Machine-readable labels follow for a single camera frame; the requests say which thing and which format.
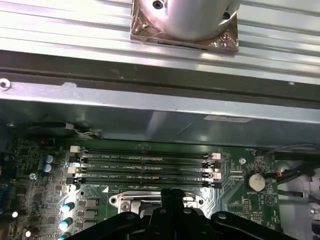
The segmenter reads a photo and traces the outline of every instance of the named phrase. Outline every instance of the green circuit board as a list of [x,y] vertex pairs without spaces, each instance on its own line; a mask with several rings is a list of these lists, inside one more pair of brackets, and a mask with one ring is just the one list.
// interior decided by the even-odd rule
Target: green circuit board
[[[71,161],[71,146],[78,146],[90,157]],[[53,156],[52,169],[44,172],[46,156]],[[274,179],[265,179],[257,192],[248,186],[248,175],[272,173],[273,159],[266,161],[251,148],[149,143],[118,140],[68,138],[17,139],[12,147],[15,178],[1,179],[10,187],[7,210],[26,209],[28,215],[13,228],[8,240],[21,240],[28,226],[39,228],[34,240],[56,240],[64,231],[73,235],[118,213],[109,199],[127,191],[155,191],[179,188],[204,199],[201,207],[209,217],[216,211],[228,211],[269,228],[280,229],[278,189]],[[207,179],[204,162],[215,165],[218,179]],[[85,169],[85,172],[71,170]],[[36,174],[31,180],[30,174]],[[79,178],[76,190],[70,178]],[[206,181],[219,183],[214,188]],[[61,212],[61,206],[73,202],[74,209]],[[72,224],[64,231],[59,224],[66,218]]]

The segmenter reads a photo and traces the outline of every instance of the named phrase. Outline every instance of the motherboard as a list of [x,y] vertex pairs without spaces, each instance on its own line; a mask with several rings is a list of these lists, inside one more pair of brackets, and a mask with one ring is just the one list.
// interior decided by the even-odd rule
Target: motherboard
[[0,239],[64,240],[118,213],[152,214],[163,188],[186,207],[280,230],[274,160],[255,149],[29,137],[0,156]]

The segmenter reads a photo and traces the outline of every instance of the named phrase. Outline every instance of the copper base plate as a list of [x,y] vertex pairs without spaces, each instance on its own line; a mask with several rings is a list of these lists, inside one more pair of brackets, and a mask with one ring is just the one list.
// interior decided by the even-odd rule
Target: copper base plate
[[140,42],[182,46],[220,53],[236,53],[239,50],[238,23],[235,17],[218,36],[201,41],[186,41],[159,31],[140,9],[140,0],[133,1],[130,38]]

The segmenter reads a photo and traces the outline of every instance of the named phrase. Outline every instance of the screw hole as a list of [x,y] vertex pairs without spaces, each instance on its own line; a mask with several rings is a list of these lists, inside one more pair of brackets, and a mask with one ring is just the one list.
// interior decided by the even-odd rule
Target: screw hole
[[155,9],[162,9],[164,7],[164,4],[159,0],[154,1],[152,5]]
[[222,19],[223,19],[223,20],[228,20],[228,19],[230,19],[230,18],[231,18],[230,14],[229,14],[227,11],[225,11],[224,14],[223,14],[223,16],[222,16]]

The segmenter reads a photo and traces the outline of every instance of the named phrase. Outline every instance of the capacitor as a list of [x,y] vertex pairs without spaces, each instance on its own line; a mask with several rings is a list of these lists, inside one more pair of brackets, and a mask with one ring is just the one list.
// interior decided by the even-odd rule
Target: capacitor
[[70,192],[74,192],[80,189],[80,185],[79,184],[71,184],[69,187],[69,191]]
[[73,223],[73,219],[71,217],[66,218],[59,224],[59,229],[65,231],[71,224]]
[[70,212],[72,209],[75,208],[75,203],[74,202],[68,202],[66,204],[64,204],[62,207],[61,207],[61,211],[63,213],[68,213]]
[[51,164],[45,164],[42,168],[42,170],[45,172],[45,173],[50,173],[52,171],[52,165]]
[[24,217],[27,215],[27,211],[25,209],[21,209],[21,210],[18,210],[18,211],[14,211],[12,213],[12,217],[15,219],[15,218],[20,218],[20,217]]
[[39,228],[36,226],[28,227],[28,229],[24,233],[26,238],[32,238],[38,234],[39,234]]
[[54,159],[55,158],[52,155],[46,155],[43,158],[44,162],[47,163],[47,164],[51,164],[54,161]]
[[71,236],[70,232],[65,232],[63,235],[61,235],[60,237],[58,237],[57,240],[65,240],[67,238],[69,238]]

